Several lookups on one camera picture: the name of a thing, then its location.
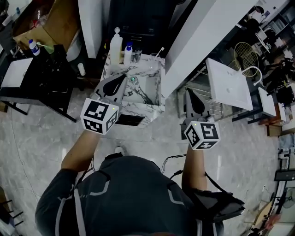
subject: white cube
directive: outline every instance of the white cube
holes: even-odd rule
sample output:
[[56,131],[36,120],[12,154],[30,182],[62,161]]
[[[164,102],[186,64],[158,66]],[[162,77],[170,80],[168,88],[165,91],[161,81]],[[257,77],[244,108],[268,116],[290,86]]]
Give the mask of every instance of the white cube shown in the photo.
[[118,121],[118,113],[118,106],[86,98],[81,112],[83,128],[105,135]]
[[193,150],[211,149],[220,141],[218,123],[192,121],[184,132]]

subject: glass cup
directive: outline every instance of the glass cup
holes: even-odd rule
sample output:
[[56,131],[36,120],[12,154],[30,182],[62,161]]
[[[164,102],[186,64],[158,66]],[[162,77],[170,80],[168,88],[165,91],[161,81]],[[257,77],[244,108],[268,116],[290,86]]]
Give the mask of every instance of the glass cup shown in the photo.
[[158,57],[156,57],[156,55],[157,55],[156,53],[152,53],[148,59],[149,67],[155,71],[157,71],[158,67],[159,67],[159,61],[158,61]]

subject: white bucket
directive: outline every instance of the white bucket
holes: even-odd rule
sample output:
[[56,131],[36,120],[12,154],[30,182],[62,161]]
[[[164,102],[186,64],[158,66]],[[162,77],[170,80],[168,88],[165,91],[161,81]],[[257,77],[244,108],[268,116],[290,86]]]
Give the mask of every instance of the white bucket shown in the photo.
[[66,53],[66,59],[68,61],[75,60],[80,54],[81,47],[82,47],[81,40],[78,37],[80,31],[81,31],[81,29],[79,29],[77,31],[77,33],[75,34],[75,36],[74,36],[74,38],[73,38],[73,40],[71,42],[71,45],[70,45],[70,47],[68,49],[68,52]]

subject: shoe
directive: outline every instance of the shoe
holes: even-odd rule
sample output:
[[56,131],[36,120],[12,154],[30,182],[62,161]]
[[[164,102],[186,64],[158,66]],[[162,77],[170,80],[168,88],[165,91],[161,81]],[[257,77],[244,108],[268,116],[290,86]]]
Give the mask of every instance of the shoe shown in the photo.
[[125,151],[121,146],[116,147],[114,153],[121,153],[123,156],[125,156]]

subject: brown box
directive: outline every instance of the brown box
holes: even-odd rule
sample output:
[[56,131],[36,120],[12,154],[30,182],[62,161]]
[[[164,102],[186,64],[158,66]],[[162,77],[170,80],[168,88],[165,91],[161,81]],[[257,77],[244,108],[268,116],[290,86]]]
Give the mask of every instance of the brown box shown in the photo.
[[38,2],[32,1],[19,16],[12,30],[13,39],[23,50],[29,49],[29,40],[34,39],[49,46],[62,44],[67,52],[80,28],[77,0],[46,0],[52,7],[45,25],[30,29]]

